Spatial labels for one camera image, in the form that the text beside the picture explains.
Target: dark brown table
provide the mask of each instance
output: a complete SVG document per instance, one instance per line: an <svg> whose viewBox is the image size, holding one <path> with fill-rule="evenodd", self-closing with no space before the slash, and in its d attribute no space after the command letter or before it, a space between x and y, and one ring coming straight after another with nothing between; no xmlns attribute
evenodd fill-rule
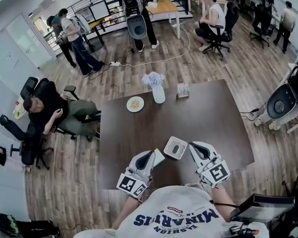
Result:
<svg viewBox="0 0 298 238"><path fill-rule="evenodd" d="M163 154L169 138L212 144L233 171L254 162L253 152L232 94L224 80L189 84L190 97L176 98L176 88L165 89L166 100L157 104L152 92L138 94L144 108L131 113L131 98L104 103L101 117L99 182L101 189L116 189L120 173L131 159L158 148ZM199 181L189 147L181 160L167 155L153 169L152 187Z"/></svg>

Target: white flowers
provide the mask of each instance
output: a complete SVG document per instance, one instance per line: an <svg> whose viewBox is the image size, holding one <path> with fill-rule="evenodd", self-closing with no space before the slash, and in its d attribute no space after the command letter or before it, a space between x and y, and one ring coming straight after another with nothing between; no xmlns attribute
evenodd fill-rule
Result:
<svg viewBox="0 0 298 238"><path fill-rule="evenodd" d="M149 75L145 74L142 78L143 83L149 85L151 88L157 85L161 85L164 81L165 76L163 74L159 74L155 71L149 73Z"/></svg>

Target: green pants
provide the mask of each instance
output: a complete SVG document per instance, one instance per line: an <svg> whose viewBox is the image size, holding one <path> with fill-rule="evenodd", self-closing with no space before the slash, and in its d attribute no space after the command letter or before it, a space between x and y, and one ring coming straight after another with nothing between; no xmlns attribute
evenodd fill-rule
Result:
<svg viewBox="0 0 298 238"><path fill-rule="evenodd" d="M67 130L69 132L82 135L82 136L94 136L95 129L91 123L81 123L75 117L77 116L92 116L97 112L97 108L94 102L85 100L71 101L69 102L69 114L60 124L59 128Z"/></svg>

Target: white tank top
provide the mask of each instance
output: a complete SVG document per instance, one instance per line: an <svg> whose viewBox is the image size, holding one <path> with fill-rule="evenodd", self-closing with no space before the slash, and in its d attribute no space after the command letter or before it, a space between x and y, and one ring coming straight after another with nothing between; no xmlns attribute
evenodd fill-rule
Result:
<svg viewBox="0 0 298 238"><path fill-rule="evenodd" d="M221 35L224 33L225 31L225 16L224 16L224 12L222 10L222 8L220 7L220 5L218 3L213 4L210 8L209 8L209 18L211 17L211 10L214 9L218 12L219 14L219 18L218 18L218 22L217 25L223 26L222 29L220 29L220 33ZM218 31L216 28L209 26L210 29L217 35Z"/></svg>

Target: white robotic glove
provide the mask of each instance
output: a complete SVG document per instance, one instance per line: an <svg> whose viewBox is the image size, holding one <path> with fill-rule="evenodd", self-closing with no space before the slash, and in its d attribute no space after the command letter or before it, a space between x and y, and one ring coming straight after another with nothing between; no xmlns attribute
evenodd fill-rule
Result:
<svg viewBox="0 0 298 238"><path fill-rule="evenodd" d="M202 182L214 188L227 180L230 176L227 164L212 145L195 141L189 143L189 148Z"/></svg>
<svg viewBox="0 0 298 238"><path fill-rule="evenodd" d="M140 200L142 193L152 182L151 172L154 167L154 160L154 151L145 151L133 157L126 168L126 172L120 175L116 187Z"/></svg>

